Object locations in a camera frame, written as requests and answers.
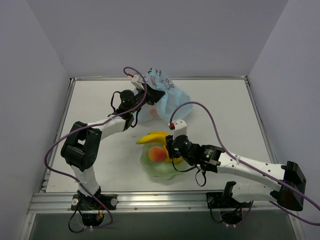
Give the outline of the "yellow fake banana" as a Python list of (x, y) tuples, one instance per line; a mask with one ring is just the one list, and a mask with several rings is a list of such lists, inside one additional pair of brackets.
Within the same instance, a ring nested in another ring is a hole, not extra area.
[(165, 149), (167, 146), (166, 137), (169, 136), (167, 132), (164, 131), (152, 131), (147, 135), (141, 137), (137, 140), (137, 145), (144, 145), (150, 143), (158, 143), (161, 144), (162, 147)]

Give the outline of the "yellow fake lemon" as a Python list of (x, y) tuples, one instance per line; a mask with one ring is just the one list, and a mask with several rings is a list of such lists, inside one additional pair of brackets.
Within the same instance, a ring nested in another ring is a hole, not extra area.
[(166, 164), (171, 164), (172, 162), (174, 164), (178, 164), (180, 162), (183, 161), (183, 158), (182, 157), (179, 157), (179, 158), (170, 158), (170, 157), (166, 157), (164, 160), (163, 160)]

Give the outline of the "pink fake peach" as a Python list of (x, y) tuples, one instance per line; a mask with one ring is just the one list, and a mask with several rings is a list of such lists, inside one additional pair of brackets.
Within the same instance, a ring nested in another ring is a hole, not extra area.
[(153, 146), (147, 152), (148, 158), (154, 163), (160, 163), (166, 158), (166, 152), (163, 147)]

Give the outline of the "light blue plastic bag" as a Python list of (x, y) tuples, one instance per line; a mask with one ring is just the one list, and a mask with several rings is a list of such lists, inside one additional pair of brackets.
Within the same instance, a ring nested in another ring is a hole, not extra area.
[[(144, 105), (140, 112), (134, 116), (139, 123), (148, 122), (151, 120), (161, 119), (168, 123), (174, 110), (191, 101), (188, 93), (180, 89), (170, 77), (162, 70), (151, 68), (144, 75), (146, 83), (154, 90), (164, 91), (164, 96), (155, 105)], [(150, 110), (156, 109), (158, 117), (153, 118)]]

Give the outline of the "orange fake fruit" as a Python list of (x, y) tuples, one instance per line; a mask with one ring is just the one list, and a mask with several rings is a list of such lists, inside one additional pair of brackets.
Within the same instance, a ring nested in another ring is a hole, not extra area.
[(157, 113), (156, 109), (151, 109), (150, 110), (150, 114), (151, 114), (151, 116), (153, 118), (157, 118), (158, 117), (158, 113)]

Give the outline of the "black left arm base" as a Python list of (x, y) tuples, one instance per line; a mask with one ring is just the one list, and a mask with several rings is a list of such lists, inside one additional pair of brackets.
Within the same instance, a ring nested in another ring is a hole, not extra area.
[[(118, 196), (116, 194), (104, 194), (98, 190), (94, 197), (86, 196), (80, 191), (73, 195), (70, 210), (72, 215), (68, 221), (68, 230), (79, 234), (85, 229), (94, 230), (110, 226), (114, 222), (111, 211), (117, 209)], [(78, 229), (73, 229), (72, 221), (76, 215), (80, 216)]]

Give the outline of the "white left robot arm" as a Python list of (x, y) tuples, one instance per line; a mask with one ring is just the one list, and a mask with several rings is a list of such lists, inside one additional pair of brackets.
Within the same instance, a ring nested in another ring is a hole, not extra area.
[(61, 148), (60, 155), (66, 163), (71, 166), (75, 177), (79, 180), (78, 193), (83, 197), (83, 204), (90, 210), (95, 210), (100, 206), (101, 187), (99, 186), (93, 165), (97, 159), (100, 142), (115, 133), (120, 133), (128, 128), (133, 128), (134, 113), (138, 113), (144, 105), (155, 105), (165, 95), (162, 90), (156, 90), (149, 86), (144, 90), (134, 93), (126, 89), (119, 92), (120, 104), (118, 108), (113, 107), (113, 112), (108, 118), (90, 123), (77, 121), (72, 125)]

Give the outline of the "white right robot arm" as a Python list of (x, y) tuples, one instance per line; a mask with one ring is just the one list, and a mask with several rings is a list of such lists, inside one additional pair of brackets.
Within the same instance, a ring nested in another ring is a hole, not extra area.
[(169, 135), (165, 142), (170, 157), (182, 158), (202, 175), (213, 172), (253, 181), (247, 186), (228, 181), (222, 193), (223, 203), (227, 206), (232, 207), (238, 202), (275, 201), (287, 210), (303, 210), (307, 180), (295, 162), (261, 162), (233, 155), (218, 146), (192, 143), (186, 135)]

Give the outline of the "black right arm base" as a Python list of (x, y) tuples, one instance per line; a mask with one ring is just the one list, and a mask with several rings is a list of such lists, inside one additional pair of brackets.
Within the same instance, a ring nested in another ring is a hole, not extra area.
[(239, 202), (233, 197), (235, 181), (228, 181), (219, 192), (207, 192), (206, 201), (211, 219), (227, 228), (236, 228), (248, 217), (253, 207), (253, 201)]

